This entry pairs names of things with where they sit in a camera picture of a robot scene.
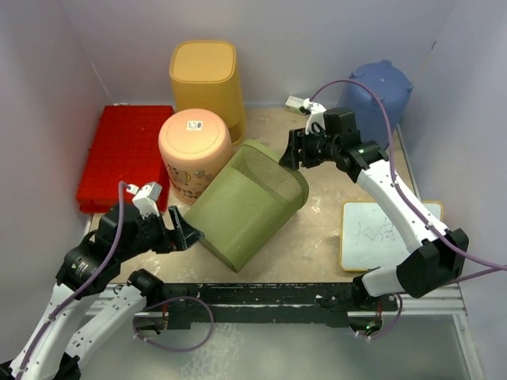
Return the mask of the red plastic tray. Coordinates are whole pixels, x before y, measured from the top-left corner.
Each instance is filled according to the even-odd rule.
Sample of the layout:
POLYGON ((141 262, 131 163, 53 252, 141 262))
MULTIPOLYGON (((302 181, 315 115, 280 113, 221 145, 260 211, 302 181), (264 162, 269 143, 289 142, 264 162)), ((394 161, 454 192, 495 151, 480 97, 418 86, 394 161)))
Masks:
POLYGON ((158 134, 174 114, 170 105, 107 105, 78 185, 76 200, 85 214, 105 213, 118 201, 118 183, 162 186, 156 201, 164 211, 170 180, 158 148, 158 134))

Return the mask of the pink bin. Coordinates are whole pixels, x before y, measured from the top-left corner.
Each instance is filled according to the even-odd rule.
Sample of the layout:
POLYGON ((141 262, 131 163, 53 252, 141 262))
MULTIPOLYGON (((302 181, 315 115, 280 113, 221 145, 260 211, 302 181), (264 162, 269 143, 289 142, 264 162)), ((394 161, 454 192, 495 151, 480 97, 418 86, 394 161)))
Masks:
POLYGON ((158 135, 158 147, 176 196, 190 204, 233 156, 227 125, 202 108, 176 112, 167 119, 158 135))

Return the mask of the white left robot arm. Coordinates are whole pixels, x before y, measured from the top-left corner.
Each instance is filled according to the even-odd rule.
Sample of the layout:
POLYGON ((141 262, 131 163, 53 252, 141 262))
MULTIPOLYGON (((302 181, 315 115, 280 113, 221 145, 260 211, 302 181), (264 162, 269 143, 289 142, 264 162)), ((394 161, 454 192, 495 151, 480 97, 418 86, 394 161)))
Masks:
POLYGON ((133 272, 119 293, 83 325, 88 309, 121 265, 142 253, 182 252, 203 238, 177 207, 169 208, 172 228, 156 211, 142 214, 118 203, 96 230, 64 257, 51 298, 36 329, 15 359, 1 365, 3 379, 78 379, 86 360, 126 320, 162 304, 164 283, 145 269, 133 272))

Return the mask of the blue plastic bucket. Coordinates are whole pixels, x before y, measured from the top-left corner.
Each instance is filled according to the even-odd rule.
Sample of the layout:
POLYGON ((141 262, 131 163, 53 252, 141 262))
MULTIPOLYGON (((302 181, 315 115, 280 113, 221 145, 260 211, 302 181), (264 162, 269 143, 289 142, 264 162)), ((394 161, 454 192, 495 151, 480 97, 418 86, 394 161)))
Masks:
POLYGON ((412 81, 386 59, 357 67, 349 78, 364 87, 345 83, 337 105, 353 110, 362 141, 374 141, 387 149, 389 139, 384 117, 388 117, 394 130, 409 102, 414 88, 412 81))

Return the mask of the small white cardboard box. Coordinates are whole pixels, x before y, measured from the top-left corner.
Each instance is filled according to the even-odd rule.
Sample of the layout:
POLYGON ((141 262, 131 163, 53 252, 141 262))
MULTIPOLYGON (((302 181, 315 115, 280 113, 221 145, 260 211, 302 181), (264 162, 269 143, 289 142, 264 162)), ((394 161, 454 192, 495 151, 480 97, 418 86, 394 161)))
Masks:
POLYGON ((284 109, 287 112, 294 113, 296 115, 303 115, 304 112, 301 111, 303 107, 304 99, 295 96, 289 96, 284 104, 284 109))

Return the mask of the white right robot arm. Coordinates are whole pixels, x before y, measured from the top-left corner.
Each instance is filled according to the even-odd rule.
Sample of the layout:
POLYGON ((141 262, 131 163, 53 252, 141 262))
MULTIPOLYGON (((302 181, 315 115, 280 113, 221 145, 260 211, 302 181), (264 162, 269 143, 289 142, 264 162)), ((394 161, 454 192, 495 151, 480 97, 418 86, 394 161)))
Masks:
POLYGON ((380 296, 405 293, 420 298, 456 281, 464 266, 459 252, 467 250, 468 236, 461 229, 450 230, 425 207, 391 170, 385 149, 362 141, 350 109, 307 102, 299 110, 307 123, 289 132, 280 165, 297 170, 333 162, 377 202, 409 251, 399 264, 354 278, 353 303, 370 310, 380 296))

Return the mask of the small whiteboard with orange frame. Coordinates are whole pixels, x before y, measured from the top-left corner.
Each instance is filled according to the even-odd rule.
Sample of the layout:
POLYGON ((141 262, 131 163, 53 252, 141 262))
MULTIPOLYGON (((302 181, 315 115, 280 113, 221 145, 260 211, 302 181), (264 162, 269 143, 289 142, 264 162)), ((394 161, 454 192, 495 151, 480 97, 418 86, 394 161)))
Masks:
POLYGON ((341 218, 340 268, 366 272, 400 264, 416 249, 406 245, 405 236, 377 203, 346 202, 341 218))

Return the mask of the olive green ribbed bin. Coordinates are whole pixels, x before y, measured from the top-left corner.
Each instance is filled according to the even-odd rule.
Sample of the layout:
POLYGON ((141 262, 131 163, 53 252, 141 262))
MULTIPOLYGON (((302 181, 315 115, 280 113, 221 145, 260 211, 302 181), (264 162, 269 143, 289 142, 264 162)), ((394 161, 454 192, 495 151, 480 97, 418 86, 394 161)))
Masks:
POLYGON ((279 160, 267 146, 246 140, 185 214, 204 234, 200 243, 233 272, 307 202, 306 179, 279 160))

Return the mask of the yellow ribbed waste basket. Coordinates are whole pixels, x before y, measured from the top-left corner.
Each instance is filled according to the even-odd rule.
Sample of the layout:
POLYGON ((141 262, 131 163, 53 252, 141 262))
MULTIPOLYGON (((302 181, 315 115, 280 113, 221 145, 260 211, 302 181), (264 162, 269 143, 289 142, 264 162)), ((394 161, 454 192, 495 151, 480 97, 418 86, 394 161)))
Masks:
POLYGON ((224 40, 189 40, 171 56, 169 76, 176 110, 202 108, 218 115, 234 146, 246 134, 246 110, 235 46, 224 40))

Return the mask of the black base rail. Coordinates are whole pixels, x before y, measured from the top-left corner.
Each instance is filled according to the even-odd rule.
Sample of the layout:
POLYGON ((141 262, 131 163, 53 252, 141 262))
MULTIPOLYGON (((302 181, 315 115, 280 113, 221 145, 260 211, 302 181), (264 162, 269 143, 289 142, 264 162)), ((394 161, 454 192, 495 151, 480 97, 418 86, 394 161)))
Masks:
POLYGON ((318 324, 348 328, 353 317, 395 312, 392 295, 361 301, 352 283, 164 283, 147 296, 147 308, 168 306, 168 329, 210 321, 238 324, 318 324))

